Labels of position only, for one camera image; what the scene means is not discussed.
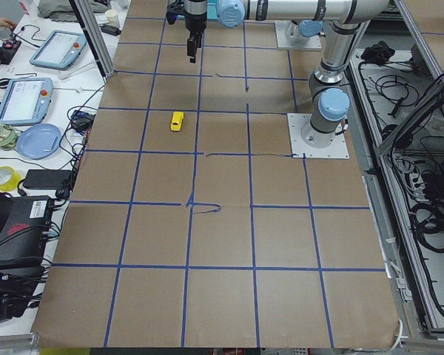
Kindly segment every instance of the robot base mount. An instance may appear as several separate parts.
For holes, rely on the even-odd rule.
[[[318,35],[309,38],[301,38],[292,41],[286,37],[286,29],[291,21],[275,21],[276,41],[279,50],[305,50],[309,52],[320,52],[323,48]]]
[[[291,138],[291,151],[295,158],[323,158],[323,159],[349,159],[346,139],[343,134],[334,135],[333,141],[326,148],[316,148],[307,144],[301,137],[301,130],[311,120],[310,114],[289,113],[289,137]],[[341,132],[339,124],[335,132]]]

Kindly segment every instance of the red logo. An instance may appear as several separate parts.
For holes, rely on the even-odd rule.
[[[10,229],[8,229],[8,235],[18,233],[19,231],[22,231],[23,229],[28,228],[28,227],[30,227],[30,225],[24,224],[24,223],[15,224],[15,225],[11,226]]]

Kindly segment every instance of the yellow tape roll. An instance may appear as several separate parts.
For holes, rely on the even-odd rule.
[[[0,190],[8,192],[16,189],[21,176],[9,166],[0,167]]]

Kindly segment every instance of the cardboard sheet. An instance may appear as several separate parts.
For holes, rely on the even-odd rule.
[[[44,347],[387,348],[397,332],[350,160],[290,156],[318,53],[132,0],[33,331]],[[173,110],[185,112],[171,132]]]
[[[444,0],[403,0],[431,52],[444,70]]]

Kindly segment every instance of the white table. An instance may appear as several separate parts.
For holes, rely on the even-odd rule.
[[[121,9],[117,4],[114,4],[114,1],[112,1],[112,8],[118,10],[120,24],[122,28],[125,17],[127,15],[127,10]],[[96,15],[96,18],[98,19],[98,22],[101,23],[103,18],[105,18],[105,15],[98,14]],[[49,19],[37,18],[35,16],[29,15],[23,16],[18,24],[16,32],[18,32],[21,27],[26,24],[33,24],[41,28],[41,30],[36,34],[36,38],[46,38],[53,30],[65,30],[70,32],[82,33],[82,30],[78,23],[56,22]],[[33,27],[26,27],[26,30],[21,33],[20,36],[24,37],[27,40],[30,40],[33,43],[39,44],[39,42],[32,41],[30,39],[35,30],[36,29],[34,29]],[[107,48],[110,49],[110,54],[112,55],[112,53],[115,53],[119,37],[107,35],[104,33],[103,37]],[[35,51],[35,47],[30,46],[26,42],[23,42],[20,46],[20,49],[13,58],[11,64],[0,67],[0,78],[19,78],[20,76],[16,76],[16,74],[26,72],[35,72],[38,77],[51,78],[53,80],[54,91],[50,107],[42,123],[54,124],[61,130],[61,132],[64,132],[69,123],[66,115],[68,109],[74,106],[82,105],[98,88],[100,88],[104,84],[104,79],[101,77],[101,74],[98,71],[97,66],[95,65],[95,60],[88,45],[84,48],[82,54],[69,69],[71,72],[76,71],[79,68],[84,68],[85,70],[79,72],[78,75],[71,75],[69,78],[65,79],[61,78],[62,74],[58,70],[34,67],[33,65],[31,65],[29,59]],[[87,103],[86,106],[98,108],[98,104],[101,99],[101,91],[94,95],[94,97]],[[4,93],[5,90],[0,89],[0,101]],[[23,126],[17,128],[23,131],[28,127]],[[80,134],[74,131],[69,132],[67,134],[67,137],[70,139],[71,143],[79,143],[83,139]],[[63,141],[62,146],[67,150],[70,149],[69,143],[65,140]],[[58,149],[49,157],[40,160],[27,159],[20,156],[15,150],[0,150],[0,158],[22,159],[23,161],[16,159],[0,159],[0,166],[11,166],[17,172],[19,172],[22,177],[24,177],[27,170],[39,169],[37,166],[34,166],[31,163],[40,164],[47,169],[58,169],[62,167],[66,162],[68,162],[71,157],[63,149]],[[51,191],[32,190],[27,192],[29,192],[29,195],[50,195],[54,197],[54,192]],[[16,190],[11,192],[11,194],[14,196],[18,196]],[[53,214],[53,221],[57,222],[57,224],[61,224],[65,208],[66,206]],[[54,240],[47,243],[44,252],[44,256],[46,258],[53,258],[57,242],[57,240]],[[36,293],[41,292],[43,288],[43,284],[38,285]],[[10,319],[6,322],[1,323],[0,336],[29,333],[35,319],[36,312],[37,309],[28,309],[25,311],[22,317]],[[8,354],[8,351],[0,351],[0,354]]]

